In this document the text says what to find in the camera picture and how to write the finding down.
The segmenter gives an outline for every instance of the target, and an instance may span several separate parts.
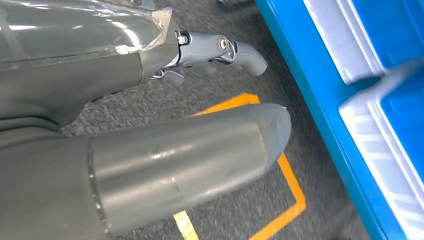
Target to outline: gray carpet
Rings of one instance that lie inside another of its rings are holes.
[[[223,33],[247,42],[265,56],[263,76],[222,67],[213,76],[190,70],[186,82],[173,87],[149,81],[90,103],[65,128],[69,135],[100,133],[189,116],[240,93],[261,102],[286,106],[292,136],[286,156],[306,197],[306,210],[278,232],[275,240],[365,240],[368,235],[343,186],[302,95],[277,45],[252,1],[156,0],[172,7],[182,29]],[[262,179],[231,194],[188,210],[200,240],[246,240],[295,203],[278,165]],[[179,240],[172,217],[141,226],[120,240]]]

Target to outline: blue shelf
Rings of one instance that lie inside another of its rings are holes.
[[[255,1],[370,237],[407,239],[339,114],[358,88],[342,81],[303,1]]]

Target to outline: blue storage bin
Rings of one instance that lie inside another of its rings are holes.
[[[418,175],[424,177],[424,70],[405,80],[380,104]]]
[[[424,57],[424,0],[351,0],[385,68]]]

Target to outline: orange tape line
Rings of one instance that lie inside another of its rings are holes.
[[[281,168],[282,173],[287,180],[288,186],[291,189],[291,192],[294,195],[296,203],[283,212],[276,219],[268,223],[264,228],[258,231],[253,235],[249,240],[267,240],[270,239],[273,235],[278,233],[283,229],[287,224],[297,218],[305,209],[306,209],[306,199],[305,195],[302,192],[301,187],[299,186],[298,180],[295,177],[295,174],[292,171],[292,168],[287,161],[286,155],[283,153],[278,159],[278,165]]]

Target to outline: gray cylindrical part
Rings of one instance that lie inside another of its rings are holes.
[[[261,177],[290,133],[288,112],[270,103],[98,136],[93,171],[111,232],[125,233]]]
[[[0,151],[0,239],[108,239],[89,185],[90,139],[37,127],[7,131],[14,132],[39,140]]]

